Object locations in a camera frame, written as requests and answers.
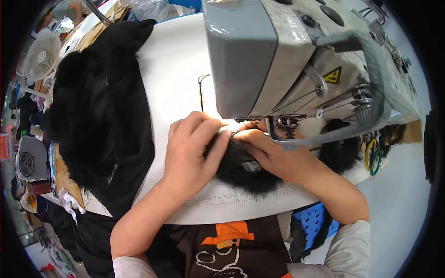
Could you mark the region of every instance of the yellow warning sticker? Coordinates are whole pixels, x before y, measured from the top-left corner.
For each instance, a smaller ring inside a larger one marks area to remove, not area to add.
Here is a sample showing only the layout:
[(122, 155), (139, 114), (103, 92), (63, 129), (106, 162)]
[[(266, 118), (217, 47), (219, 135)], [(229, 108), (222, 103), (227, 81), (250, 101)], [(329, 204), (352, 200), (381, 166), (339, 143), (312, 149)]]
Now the yellow warning sticker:
[(324, 80), (328, 83), (338, 84), (340, 81), (341, 67), (334, 69), (333, 71), (323, 75)]

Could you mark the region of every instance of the right hand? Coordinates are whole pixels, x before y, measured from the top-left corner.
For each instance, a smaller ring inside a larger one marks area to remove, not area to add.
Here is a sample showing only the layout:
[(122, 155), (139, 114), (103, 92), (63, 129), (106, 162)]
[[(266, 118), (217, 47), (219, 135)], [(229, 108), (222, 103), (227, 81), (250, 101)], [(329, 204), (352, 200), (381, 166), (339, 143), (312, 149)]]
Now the right hand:
[[(265, 132), (267, 128), (264, 120), (257, 125), (245, 122), (234, 139), (249, 143), (244, 144), (246, 151), (268, 172), (301, 186), (310, 184), (310, 180), (321, 171), (331, 172), (325, 164), (311, 155), (306, 146), (285, 152), (284, 147), (272, 142)], [(303, 137), (297, 132), (295, 138)]]

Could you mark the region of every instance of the plastic bag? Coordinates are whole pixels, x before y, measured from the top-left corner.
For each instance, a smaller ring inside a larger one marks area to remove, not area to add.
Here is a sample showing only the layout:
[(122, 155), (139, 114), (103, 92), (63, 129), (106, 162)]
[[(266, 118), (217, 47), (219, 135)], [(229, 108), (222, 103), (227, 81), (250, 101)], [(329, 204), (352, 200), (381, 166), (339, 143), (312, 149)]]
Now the plastic bag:
[(130, 6), (139, 21), (154, 19), (159, 22), (168, 18), (168, 0), (131, 0)]
[(180, 5), (169, 4), (168, 0), (131, 0), (130, 6), (137, 21), (154, 19), (160, 22), (196, 11), (193, 7), (186, 8)]

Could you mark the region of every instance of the gray sleeve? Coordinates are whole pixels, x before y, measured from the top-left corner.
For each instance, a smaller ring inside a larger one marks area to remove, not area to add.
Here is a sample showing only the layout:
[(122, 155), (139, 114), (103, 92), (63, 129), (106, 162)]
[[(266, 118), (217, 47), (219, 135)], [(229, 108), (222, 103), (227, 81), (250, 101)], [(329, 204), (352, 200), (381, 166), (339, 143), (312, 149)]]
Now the gray sleeve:
[(113, 260), (115, 278), (158, 278), (153, 269), (135, 257), (118, 257)]
[(371, 226), (364, 220), (341, 228), (331, 242), (324, 265), (334, 278), (369, 276), (369, 234)]

